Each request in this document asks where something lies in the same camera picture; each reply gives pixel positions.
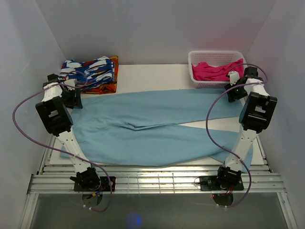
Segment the light blue trousers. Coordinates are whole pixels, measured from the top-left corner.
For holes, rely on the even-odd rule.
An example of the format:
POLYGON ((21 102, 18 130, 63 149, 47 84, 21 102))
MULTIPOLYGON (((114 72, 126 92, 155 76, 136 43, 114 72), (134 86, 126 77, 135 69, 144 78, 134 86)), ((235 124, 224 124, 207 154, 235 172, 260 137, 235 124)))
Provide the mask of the light blue trousers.
POLYGON ((190 127, 189 123, 238 117, 220 89, 146 91, 85 98, 73 109, 73 132, 93 162, 168 166, 203 157, 224 161, 238 134, 190 127))

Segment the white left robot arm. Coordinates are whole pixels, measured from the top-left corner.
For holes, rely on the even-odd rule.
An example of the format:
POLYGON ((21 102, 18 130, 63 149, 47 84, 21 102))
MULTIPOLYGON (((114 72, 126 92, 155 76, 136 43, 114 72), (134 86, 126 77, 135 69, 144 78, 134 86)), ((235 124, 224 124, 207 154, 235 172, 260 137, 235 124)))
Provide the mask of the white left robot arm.
POLYGON ((96 169, 91 166, 82 152, 72 129, 73 121, 70 109, 82 109, 81 92, 76 87, 76 79, 60 82, 59 76, 50 74, 43 84, 44 96, 35 108, 47 132, 61 143, 68 152, 76 176, 72 181, 83 189, 95 191, 101 186, 101 179, 96 169))

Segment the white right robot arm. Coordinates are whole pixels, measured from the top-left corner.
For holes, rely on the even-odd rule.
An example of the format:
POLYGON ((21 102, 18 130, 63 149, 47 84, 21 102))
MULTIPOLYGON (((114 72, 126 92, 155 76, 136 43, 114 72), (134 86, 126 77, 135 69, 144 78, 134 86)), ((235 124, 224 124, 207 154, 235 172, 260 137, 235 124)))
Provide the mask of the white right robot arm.
POLYGON ((258 75, 258 66, 249 64, 243 77, 237 79, 237 73, 230 70, 230 83, 225 86, 230 103, 246 98, 239 116, 239 134, 232 153, 219 167, 215 177, 216 186, 220 189, 233 190, 241 183, 242 168, 248 151, 254 140, 269 126, 277 98, 269 95, 264 88, 264 80, 258 75))

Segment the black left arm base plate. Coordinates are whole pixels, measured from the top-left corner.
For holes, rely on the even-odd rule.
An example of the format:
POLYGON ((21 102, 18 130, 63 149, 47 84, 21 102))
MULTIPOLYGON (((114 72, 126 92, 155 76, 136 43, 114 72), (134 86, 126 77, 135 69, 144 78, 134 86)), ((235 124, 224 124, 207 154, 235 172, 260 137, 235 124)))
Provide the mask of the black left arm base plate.
POLYGON ((112 185, 112 191, 115 191, 116 177, 110 176, 110 182, 107 177, 100 177, 98 182, 93 187, 81 187, 81 185, 74 183, 73 191, 76 192, 98 192, 106 191, 110 192, 110 184, 112 185))

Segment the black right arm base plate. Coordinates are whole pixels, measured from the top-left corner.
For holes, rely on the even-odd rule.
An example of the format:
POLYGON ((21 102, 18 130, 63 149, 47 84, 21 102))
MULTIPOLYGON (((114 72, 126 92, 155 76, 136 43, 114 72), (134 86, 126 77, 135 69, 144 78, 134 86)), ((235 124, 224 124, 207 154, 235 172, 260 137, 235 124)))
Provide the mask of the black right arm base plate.
POLYGON ((236 186, 221 183, 217 176, 200 176, 199 181, 201 191, 242 191, 244 185, 240 180, 236 186))

